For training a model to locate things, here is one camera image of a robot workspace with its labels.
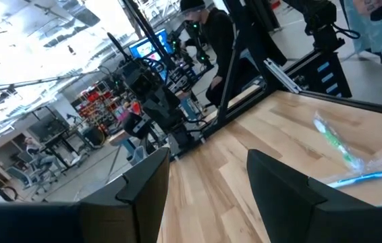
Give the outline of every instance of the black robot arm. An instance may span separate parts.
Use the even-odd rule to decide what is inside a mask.
[[[285,2],[304,15],[305,33],[314,37],[316,49],[337,49],[344,43],[342,39],[336,37],[337,33],[349,38],[360,38],[358,32],[335,25],[337,8],[329,0],[285,0]]]

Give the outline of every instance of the man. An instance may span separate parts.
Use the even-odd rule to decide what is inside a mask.
[[[220,106],[221,97],[229,71],[232,46],[234,41],[233,23],[227,13],[217,8],[211,11],[205,8],[203,0],[181,0],[182,14],[187,20],[199,22],[207,42],[217,54],[218,72],[206,91],[206,98],[215,106]],[[195,46],[194,40],[187,40],[185,46]],[[234,77],[231,98],[240,94],[243,85],[258,76],[258,71],[247,60],[239,60],[238,73]]]
[[[33,159],[37,160],[35,164],[37,168],[48,169],[53,163],[56,166],[59,165],[56,157],[40,152],[41,146],[37,145],[33,138],[26,138],[24,143],[26,144],[26,152],[32,156]]]

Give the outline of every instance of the blue screen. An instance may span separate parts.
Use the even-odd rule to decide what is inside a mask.
[[[164,49],[168,53],[173,52],[170,45],[167,43],[167,31],[165,29],[157,31],[155,33],[155,36],[159,39],[161,44],[164,46]],[[153,47],[152,43],[147,39],[147,37],[130,45],[130,51],[131,51],[132,57],[135,57],[135,58],[148,57],[151,59],[160,60],[158,53],[155,52],[155,48]]]

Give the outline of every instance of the metal pole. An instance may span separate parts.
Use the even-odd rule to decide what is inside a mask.
[[[170,59],[169,54],[164,49],[164,46],[159,42],[159,39],[155,36],[151,25],[147,22],[146,18],[144,18],[144,16],[138,9],[137,4],[133,0],[124,0],[124,4],[130,10],[132,17],[136,19],[138,25],[140,25],[148,40],[152,43],[153,47],[155,48],[155,51],[160,55],[164,64],[169,69],[174,69],[174,62]]]
[[[297,93],[301,91],[300,87],[268,58],[267,52],[265,51],[261,40],[255,36],[255,33],[258,33],[258,30],[255,30],[255,27],[252,26],[252,21],[245,9],[246,6],[242,6],[239,0],[223,1],[230,12],[230,16],[236,24],[236,28],[243,35],[242,38],[245,41],[246,47],[248,47],[248,50],[250,51],[251,57],[255,61],[257,69],[267,81],[268,86],[276,85],[271,82],[275,75],[275,77],[291,92]]]
[[[234,79],[236,78],[236,73],[238,72],[237,66],[238,66],[238,61],[240,58],[240,51],[238,50],[238,47],[240,46],[240,43],[242,43],[242,35],[240,34],[240,32],[238,35],[236,35],[235,24],[233,24],[233,30],[235,32],[236,38],[232,45],[233,51],[231,52],[229,71],[227,72],[223,95],[221,97],[221,104],[218,107],[217,120],[220,120],[220,121],[225,119],[225,114],[228,109],[231,92],[233,91],[233,88],[234,88],[234,82],[235,82]]]
[[[85,76],[87,74],[96,74],[99,72],[100,71],[93,71],[93,72],[87,72],[87,73],[83,73],[83,74],[67,75],[67,76],[60,76],[60,77],[54,77],[54,78],[44,78],[44,79],[32,80],[32,81],[23,81],[23,82],[17,82],[14,84],[1,84],[0,90],[7,90],[8,88],[20,88],[20,87],[28,86],[28,85],[42,84],[45,82],[60,81],[60,80],[68,79],[68,78]]]

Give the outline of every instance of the wooden tabletop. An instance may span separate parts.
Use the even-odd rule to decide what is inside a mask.
[[[246,171],[258,149],[318,180],[347,172],[342,156],[315,129],[318,111],[366,161],[382,158],[382,114],[276,92],[170,164],[158,242],[269,242]],[[382,205],[382,179],[340,188]]]
[[[125,130],[120,130],[118,133],[113,134],[107,139],[111,146],[117,146],[122,140],[129,139],[130,135]]]
[[[229,104],[227,106],[227,108],[231,107],[232,105],[236,104],[237,102],[241,101],[243,98],[245,98],[247,95],[249,95],[250,93],[252,93],[253,91],[257,90],[258,88],[260,88],[259,85],[256,85],[256,84],[253,84],[252,86],[250,86],[249,88],[247,88],[246,90],[244,90],[244,92],[240,93],[238,96],[232,98],[230,101],[229,101]],[[206,122],[210,122],[211,120],[213,120],[215,117],[217,117],[217,114],[218,114],[218,110],[208,114],[204,120]]]

